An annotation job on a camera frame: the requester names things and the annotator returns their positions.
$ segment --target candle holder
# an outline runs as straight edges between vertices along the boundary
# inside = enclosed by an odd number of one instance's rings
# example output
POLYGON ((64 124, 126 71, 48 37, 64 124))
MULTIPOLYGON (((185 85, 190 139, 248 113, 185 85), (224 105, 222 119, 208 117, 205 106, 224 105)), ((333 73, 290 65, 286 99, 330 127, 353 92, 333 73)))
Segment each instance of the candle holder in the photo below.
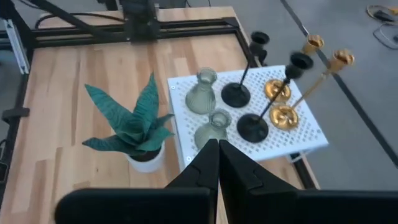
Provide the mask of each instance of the candle holder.
POLYGON ((301 52, 293 53, 290 56, 290 64, 285 68, 286 78, 282 82, 282 86, 279 88, 278 92, 267 104, 265 109, 260 115, 257 114, 245 114, 243 115, 236 125, 239 135, 253 143, 261 142, 268 135, 268 125, 262 118, 271 105, 275 102, 276 98, 282 92, 284 87, 290 83, 291 79, 298 79, 303 75, 305 70, 312 68, 313 60, 301 52))
MULTIPOLYGON (((253 56, 258 57, 260 61, 264 61, 267 56, 267 51, 263 48, 264 45, 269 42, 269 36, 263 32, 256 31, 251 34, 251 40, 252 42, 249 46, 250 52, 253 56)), ((246 106, 250 101, 250 91, 243 85, 249 68, 250 64, 248 63, 239 83, 229 83, 225 85, 221 91, 221 98, 223 101, 233 108, 246 106)))
MULTIPOLYGON (((304 44, 301 52, 306 55, 314 54, 317 49, 320 49, 324 46, 325 42, 319 35, 308 35, 307 41, 304 44)), ((282 86, 282 80, 271 79, 264 85, 264 93, 268 97, 268 99, 272 99, 274 95, 277 93, 278 89, 282 86)), ((282 93, 276 98, 275 102, 286 102, 290 99, 291 90, 288 86, 282 90, 282 93)))
POLYGON ((337 50, 333 53, 331 59, 329 59, 328 69, 321 74, 319 79, 311 86, 292 106, 277 105, 271 108, 269 112, 269 118, 272 124, 284 131, 288 131, 296 128, 299 125, 299 116, 297 115, 295 108, 307 98, 313 91, 324 81, 330 74, 334 74, 346 65, 354 64, 354 55, 349 50, 337 50))

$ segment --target white pegboard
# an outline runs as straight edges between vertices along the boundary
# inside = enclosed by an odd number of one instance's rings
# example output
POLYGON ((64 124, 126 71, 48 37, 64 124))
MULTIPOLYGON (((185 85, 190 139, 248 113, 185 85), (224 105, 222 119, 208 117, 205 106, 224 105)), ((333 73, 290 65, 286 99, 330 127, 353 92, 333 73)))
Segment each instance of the white pegboard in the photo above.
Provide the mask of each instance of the white pegboard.
MULTIPOLYGON (((245 141, 238 134, 236 130, 238 119, 247 113, 261 114, 261 111, 269 102, 264 93, 265 83, 272 78, 283 80, 285 78, 284 71, 284 65, 249 69, 244 85, 249 89, 251 99, 244 108, 232 108, 221 99, 222 88, 227 83, 239 82, 243 70, 219 72, 217 73, 217 81, 213 84, 216 95, 216 108, 223 108, 232 117, 231 125, 227 128, 229 142, 255 161, 272 159, 300 151, 314 150, 328 145, 325 135, 322 133, 305 101, 302 101, 295 109, 299 122, 298 126, 293 130, 282 131, 277 129, 272 125, 269 115, 266 113, 264 119, 269 126, 269 134, 265 140, 260 143, 251 143, 245 141)), ((185 104, 185 95, 197 83, 196 75, 169 78, 167 81, 169 84, 170 104, 172 112, 175 114, 173 129, 179 142, 179 146, 177 146, 177 150, 180 151, 178 152, 178 157, 180 163, 183 162, 180 166, 186 167, 198 153, 193 135, 201 125, 208 122, 208 114, 195 114, 185 104)), ((293 102, 301 97, 301 93, 294 82, 290 82, 289 87, 292 90, 292 96, 287 104, 292 105, 293 102)))

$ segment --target wooden table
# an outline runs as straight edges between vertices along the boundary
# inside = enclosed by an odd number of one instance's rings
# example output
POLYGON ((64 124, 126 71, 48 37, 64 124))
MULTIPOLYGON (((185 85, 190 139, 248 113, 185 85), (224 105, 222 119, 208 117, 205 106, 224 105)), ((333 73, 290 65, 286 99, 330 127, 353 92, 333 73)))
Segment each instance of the wooden table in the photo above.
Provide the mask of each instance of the wooden table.
MULTIPOLYGON (((121 17, 119 12, 104 12, 121 17)), ((232 7, 164 9, 162 21, 236 16, 232 7)), ((82 17, 90 24, 117 22, 82 17)), ((42 27, 68 26, 54 18, 42 27)), ((132 109, 136 98, 155 72, 160 115, 168 112, 167 79, 194 74, 200 67, 217 72, 239 70, 246 59, 234 35, 160 40, 151 44, 104 44, 54 47, 34 52, 22 118, 16 139, 0 223, 53 223, 57 201, 85 187, 166 186, 178 175, 174 140, 166 142, 166 161, 157 172, 135 171, 123 154, 96 152, 82 146, 90 138, 103 138, 113 130, 86 93, 84 84, 97 86, 132 109)), ((285 158, 261 163, 297 188, 299 178, 285 158)), ((227 223, 219 198, 218 223, 227 223)))

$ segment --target potted plant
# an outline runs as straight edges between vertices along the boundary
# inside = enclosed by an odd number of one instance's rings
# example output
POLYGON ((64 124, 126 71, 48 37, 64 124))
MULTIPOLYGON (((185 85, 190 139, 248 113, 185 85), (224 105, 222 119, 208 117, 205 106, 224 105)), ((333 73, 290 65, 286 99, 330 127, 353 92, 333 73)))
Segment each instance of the potted plant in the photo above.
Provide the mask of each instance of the potted plant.
POLYGON ((151 74, 147 86, 139 95, 133 112, 121 106, 103 90, 91 85, 85 86, 116 134, 104 139, 90 138, 83 145, 97 151, 123 152, 130 164, 140 172, 157 170, 164 160, 164 141, 174 134, 164 127, 173 114, 157 117, 159 94, 154 74, 151 74))

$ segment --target black candle holder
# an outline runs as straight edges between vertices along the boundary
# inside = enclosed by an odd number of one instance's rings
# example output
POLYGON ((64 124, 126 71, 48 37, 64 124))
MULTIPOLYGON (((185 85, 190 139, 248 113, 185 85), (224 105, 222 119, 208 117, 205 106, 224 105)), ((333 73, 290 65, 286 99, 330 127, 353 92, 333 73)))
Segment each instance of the black candle holder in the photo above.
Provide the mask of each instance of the black candle holder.
POLYGON ((305 70, 312 67, 313 60, 308 55, 300 52, 293 53, 290 56, 290 64, 285 68, 286 77, 279 91, 270 100, 260 115, 245 114, 238 120, 236 128, 239 135, 249 142, 257 143, 263 141, 268 135, 268 124, 262 117, 275 102, 285 86, 290 83, 290 80, 300 78, 305 70))
MULTIPOLYGON (((269 36, 263 32, 255 31, 251 34, 251 40, 252 42, 249 45, 250 52, 253 56, 258 57, 259 61, 263 64, 267 57, 267 51, 263 48, 264 45, 269 42, 269 36)), ((248 88, 243 85, 249 68, 250 64, 248 63, 239 83, 229 83, 225 85, 221 91, 221 98, 223 101, 233 108, 246 106, 250 101, 250 92, 248 88)))

